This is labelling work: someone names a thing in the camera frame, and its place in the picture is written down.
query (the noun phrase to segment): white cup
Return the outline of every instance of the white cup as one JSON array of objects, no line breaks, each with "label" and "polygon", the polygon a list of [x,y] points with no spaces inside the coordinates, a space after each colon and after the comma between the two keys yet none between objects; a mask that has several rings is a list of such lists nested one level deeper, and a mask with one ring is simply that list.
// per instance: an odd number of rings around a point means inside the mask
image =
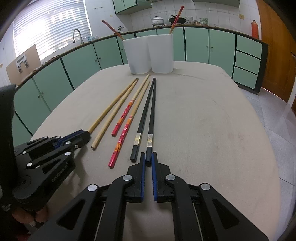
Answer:
[{"label": "white cup", "polygon": [[132,74],[145,74],[151,69],[147,36],[122,41]]},{"label": "white cup", "polygon": [[173,35],[148,36],[148,47],[152,71],[157,74],[171,73],[174,69]]}]

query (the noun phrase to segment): cabinet door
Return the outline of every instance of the cabinet door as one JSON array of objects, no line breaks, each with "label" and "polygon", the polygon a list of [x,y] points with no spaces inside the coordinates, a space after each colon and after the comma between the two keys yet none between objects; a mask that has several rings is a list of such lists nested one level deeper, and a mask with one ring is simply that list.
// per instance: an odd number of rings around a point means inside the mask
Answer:
[{"label": "cabinet door", "polygon": [[27,131],[20,119],[14,115],[12,118],[12,139],[13,146],[16,147],[20,144],[30,141],[31,134]]},{"label": "cabinet door", "polygon": [[73,91],[60,59],[38,72],[33,79],[51,111]]},{"label": "cabinet door", "polygon": [[185,28],[186,61],[209,63],[209,30]]},{"label": "cabinet door", "polygon": [[231,77],[234,52],[235,34],[210,29],[210,64],[217,65]]},{"label": "cabinet door", "polygon": [[[168,34],[170,28],[157,29],[157,34]],[[185,61],[183,28],[174,28],[173,31],[174,61]]]},{"label": "cabinet door", "polygon": [[[123,38],[124,39],[132,39],[134,37],[135,37],[134,34],[126,34],[126,35],[123,35]],[[120,50],[120,53],[121,53],[123,64],[127,64],[128,63],[128,59],[126,58],[126,52],[124,51],[124,47],[123,47],[122,40],[120,39],[120,37],[117,37],[117,41],[118,41],[119,50]]]},{"label": "cabinet door", "polygon": [[123,0],[113,0],[115,13],[121,12],[125,9]]},{"label": "cabinet door", "polygon": [[156,30],[148,30],[148,31],[142,31],[139,33],[136,33],[137,37],[143,37],[143,36],[149,36],[149,35],[156,35]]},{"label": "cabinet door", "polygon": [[125,9],[137,5],[135,0],[123,0]]},{"label": "cabinet door", "polygon": [[116,37],[94,43],[102,69],[122,64]]},{"label": "cabinet door", "polygon": [[75,89],[101,70],[92,44],[65,55],[62,60]]},{"label": "cabinet door", "polygon": [[32,134],[50,114],[32,79],[15,93],[14,104],[15,111]]}]

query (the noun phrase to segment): window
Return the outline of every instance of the window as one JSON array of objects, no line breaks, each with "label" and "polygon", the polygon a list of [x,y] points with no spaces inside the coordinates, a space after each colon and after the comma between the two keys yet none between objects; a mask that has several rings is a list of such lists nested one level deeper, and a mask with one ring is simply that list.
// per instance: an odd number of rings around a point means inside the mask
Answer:
[{"label": "window", "polygon": [[[36,44],[40,60],[73,40],[73,29],[82,38],[91,36],[83,0],[38,0],[24,8],[13,22],[15,54],[18,57]],[[75,41],[79,34],[75,31]]]}]

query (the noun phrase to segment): silver rivet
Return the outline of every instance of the silver rivet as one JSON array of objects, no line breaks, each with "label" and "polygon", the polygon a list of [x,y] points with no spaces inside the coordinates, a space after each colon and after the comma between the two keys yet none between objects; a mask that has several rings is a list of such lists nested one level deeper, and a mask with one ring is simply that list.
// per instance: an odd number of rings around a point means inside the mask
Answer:
[{"label": "silver rivet", "polygon": [[172,180],[174,180],[176,177],[175,177],[175,175],[173,175],[173,174],[168,174],[165,178],[166,178],[167,180],[169,180],[169,181],[172,181]]},{"label": "silver rivet", "polygon": [[203,183],[203,184],[201,185],[201,188],[202,188],[203,190],[209,190],[209,189],[211,188],[211,186],[210,186],[209,184],[207,184],[207,183]]},{"label": "silver rivet", "polygon": [[90,192],[93,192],[97,189],[98,187],[94,184],[91,184],[87,187],[87,190],[89,190]]},{"label": "silver rivet", "polygon": [[125,181],[130,181],[132,178],[133,178],[133,177],[132,177],[131,175],[124,175],[124,176],[122,177],[122,179],[125,180]]}]

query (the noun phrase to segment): upper cabinet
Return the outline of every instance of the upper cabinet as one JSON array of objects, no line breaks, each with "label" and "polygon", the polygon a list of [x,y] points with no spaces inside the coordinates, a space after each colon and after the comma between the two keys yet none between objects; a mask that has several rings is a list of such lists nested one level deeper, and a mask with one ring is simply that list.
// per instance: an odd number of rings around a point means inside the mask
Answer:
[{"label": "upper cabinet", "polygon": [[147,0],[113,0],[115,14],[131,14],[151,8],[151,1]]},{"label": "upper cabinet", "polygon": [[51,111],[73,91],[60,59],[46,66],[33,79]]},{"label": "upper cabinet", "polygon": [[116,37],[94,43],[101,69],[122,64]]},{"label": "upper cabinet", "polygon": [[101,70],[92,44],[63,56],[62,61],[75,89]]}]

